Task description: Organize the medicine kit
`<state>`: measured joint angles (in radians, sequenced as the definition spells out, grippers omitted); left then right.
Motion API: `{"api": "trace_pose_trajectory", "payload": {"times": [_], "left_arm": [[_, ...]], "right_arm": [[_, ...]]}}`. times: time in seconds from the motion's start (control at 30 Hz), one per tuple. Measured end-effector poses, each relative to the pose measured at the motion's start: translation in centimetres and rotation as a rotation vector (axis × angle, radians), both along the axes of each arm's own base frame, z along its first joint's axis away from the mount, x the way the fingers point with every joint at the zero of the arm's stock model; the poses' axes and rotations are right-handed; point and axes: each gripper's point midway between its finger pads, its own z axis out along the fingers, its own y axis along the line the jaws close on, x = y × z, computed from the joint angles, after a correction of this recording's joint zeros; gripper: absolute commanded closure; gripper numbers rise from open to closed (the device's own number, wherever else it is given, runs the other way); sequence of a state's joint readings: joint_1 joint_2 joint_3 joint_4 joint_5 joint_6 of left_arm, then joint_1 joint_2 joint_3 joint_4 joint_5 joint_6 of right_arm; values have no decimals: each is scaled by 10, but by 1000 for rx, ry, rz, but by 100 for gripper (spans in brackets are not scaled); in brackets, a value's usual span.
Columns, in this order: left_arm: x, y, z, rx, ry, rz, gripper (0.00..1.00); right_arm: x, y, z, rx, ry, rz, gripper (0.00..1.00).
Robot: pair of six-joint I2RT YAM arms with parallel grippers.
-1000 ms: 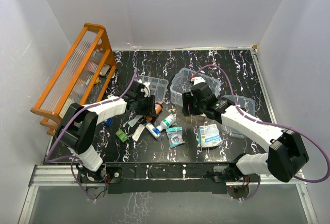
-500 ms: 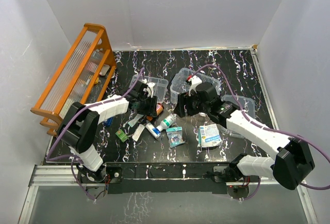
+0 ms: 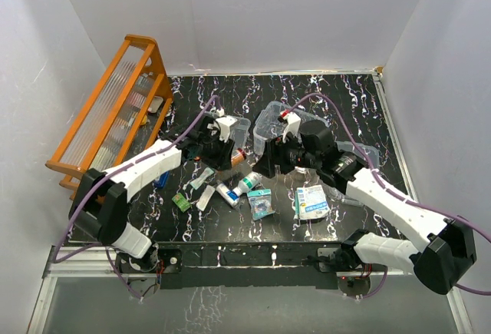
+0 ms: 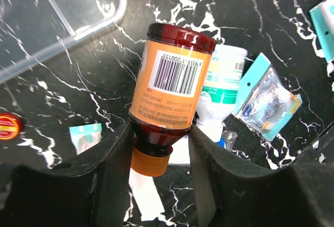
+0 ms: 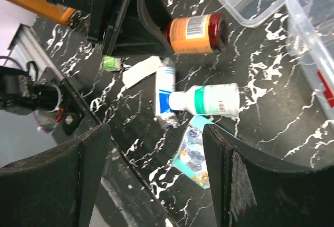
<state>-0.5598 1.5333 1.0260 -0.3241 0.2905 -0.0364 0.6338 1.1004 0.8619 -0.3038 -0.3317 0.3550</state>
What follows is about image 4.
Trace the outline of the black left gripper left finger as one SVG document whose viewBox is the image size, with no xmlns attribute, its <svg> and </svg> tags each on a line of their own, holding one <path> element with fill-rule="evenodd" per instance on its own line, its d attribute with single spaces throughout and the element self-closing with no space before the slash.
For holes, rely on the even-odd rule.
<svg viewBox="0 0 334 227">
<path fill-rule="evenodd" d="M 123 124 L 50 170 L 1 165 L 1 226 L 122 226 L 133 135 Z"/>
</svg>

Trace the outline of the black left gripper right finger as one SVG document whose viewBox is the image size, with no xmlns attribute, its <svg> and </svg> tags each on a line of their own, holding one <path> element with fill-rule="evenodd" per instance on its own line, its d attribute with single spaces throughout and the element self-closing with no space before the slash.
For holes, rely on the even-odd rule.
<svg viewBox="0 0 334 227">
<path fill-rule="evenodd" d="M 333 165 L 270 170 L 193 126 L 189 155 L 199 226 L 333 226 Z"/>
</svg>

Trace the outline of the brown bottle orange cap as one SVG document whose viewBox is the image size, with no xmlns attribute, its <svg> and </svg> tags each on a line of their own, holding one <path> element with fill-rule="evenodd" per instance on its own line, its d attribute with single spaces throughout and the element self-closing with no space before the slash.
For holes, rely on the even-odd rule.
<svg viewBox="0 0 334 227">
<path fill-rule="evenodd" d="M 216 41 L 208 35 L 152 23 L 129 108 L 135 132 L 131 167 L 157 177 L 173 145 L 188 134 Z"/>
</svg>

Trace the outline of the white bottle green label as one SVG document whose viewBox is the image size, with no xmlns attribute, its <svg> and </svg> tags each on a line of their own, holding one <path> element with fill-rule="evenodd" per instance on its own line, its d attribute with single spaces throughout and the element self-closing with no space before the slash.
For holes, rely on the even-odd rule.
<svg viewBox="0 0 334 227">
<path fill-rule="evenodd" d="M 196 126 L 213 142 L 221 140 L 223 121 L 234 111 L 248 51 L 218 44 L 197 105 Z"/>
</svg>

